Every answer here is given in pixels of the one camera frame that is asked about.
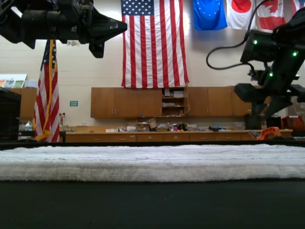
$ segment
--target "black cable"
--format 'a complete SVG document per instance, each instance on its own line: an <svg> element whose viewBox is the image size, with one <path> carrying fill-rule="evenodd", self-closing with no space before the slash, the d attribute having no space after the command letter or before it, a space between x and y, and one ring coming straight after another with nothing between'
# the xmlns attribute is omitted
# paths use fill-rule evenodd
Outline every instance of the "black cable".
<svg viewBox="0 0 305 229"><path fill-rule="evenodd" d="M250 30L251 30L252 21L253 21L253 18L254 18L254 16L255 16L255 14L256 14L258 8L259 8L262 4L264 4L265 2L267 2L267 1L271 1L271 0L264 0L264 1L262 1L261 3L259 3L259 4L255 7L255 9L254 9L254 11L253 11L253 13L252 13L252 15L251 15L251 18L250 18L250 23L249 23L249 25L248 25L247 32L246 32L246 34L245 34L245 36L244 36L244 40L243 40L242 42L240 42L240 43L237 44L237 45L233 45L233 46L224 46L224 47L214 48L213 50L211 50L211 51L208 53L208 55L206 56L205 62L206 62L206 64L207 64L210 68L212 68L212 69L214 69L214 70L225 70L225 69L234 68L234 67L241 66L241 65L249 65L249 66L251 67L251 70L254 71L254 67L253 67L253 65L250 64L250 63L238 63L238 64L233 64L233 65L228 66L228 67L221 67L221 68L213 67L213 66L211 66L210 63L209 63L209 57L210 57L210 55L211 55L213 52L215 52L215 51L217 51L217 50L219 50L219 49L232 49L232 48L237 48L237 47L243 45L243 44L248 40L248 37L249 37L249 34L250 34Z"/></svg>

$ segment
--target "blue flag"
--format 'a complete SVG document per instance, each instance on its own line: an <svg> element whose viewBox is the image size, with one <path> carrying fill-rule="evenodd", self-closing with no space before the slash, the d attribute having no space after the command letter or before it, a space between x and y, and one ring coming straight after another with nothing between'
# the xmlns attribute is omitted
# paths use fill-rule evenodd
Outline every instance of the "blue flag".
<svg viewBox="0 0 305 229"><path fill-rule="evenodd" d="M193 0L195 29L220 30L227 27L223 0Z"/></svg>

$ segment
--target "wall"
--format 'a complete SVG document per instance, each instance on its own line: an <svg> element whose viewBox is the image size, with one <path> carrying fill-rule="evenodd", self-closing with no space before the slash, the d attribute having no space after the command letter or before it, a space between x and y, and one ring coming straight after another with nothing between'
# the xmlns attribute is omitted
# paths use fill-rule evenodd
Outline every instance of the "wall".
<svg viewBox="0 0 305 229"><path fill-rule="evenodd" d="M233 45L240 42L245 31L223 29L219 31L196 31L193 25L193 1L184 0L184 33L187 70L190 86L227 86L249 83L247 66L226 71L215 71L207 67L205 57L214 47ZM121 19L120 0L95 0L95 7L101 13ZM285 9L289 18L290 9ZM24 44L11 44L0 37L0 73L26 73L28 79L38 79L45 41L37 41L36 49ZM216 52L210 62L216 66L238 63L243 47ZM124 125L124 120L90 118L91 87L120 87L122 80L122 35L106 42L103 59L95 59L88 45L71 47L57 42L57 58L60 86L60 111L65 112L66 125ZM262 64L255 62L255 67ZM299 81L305 85L305 79ZM79 107L69 107L70 100L78 100ZM231 120L197 120L204 124L228 123Z"/></svg>

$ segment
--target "american flag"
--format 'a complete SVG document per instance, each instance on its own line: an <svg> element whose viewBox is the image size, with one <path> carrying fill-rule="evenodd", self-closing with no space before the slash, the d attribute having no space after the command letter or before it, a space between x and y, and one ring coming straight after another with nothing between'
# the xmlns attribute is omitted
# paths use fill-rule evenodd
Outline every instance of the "american flag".
<svg viewBox="0 0 305 229"><path fill-rule="evenodd" d="M167 88L189 82L183 0L121 0L123 87Z"/></svg>
<svg viewBox="0 0 305 229"><path fill-rule="evenodd" d="M39 141L58 142L60 132L56 41L47 40L35 103L34 129Z"/></svg>

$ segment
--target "sign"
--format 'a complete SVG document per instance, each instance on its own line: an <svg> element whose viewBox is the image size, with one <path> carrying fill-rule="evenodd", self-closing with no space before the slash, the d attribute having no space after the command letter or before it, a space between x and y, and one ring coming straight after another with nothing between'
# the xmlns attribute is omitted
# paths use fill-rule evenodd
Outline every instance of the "sign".
<svg viewBox="0 0 305 229"><path fill-rule="evenodd" d="M78 106L78 101L70 101L70 106Z"/></svg>

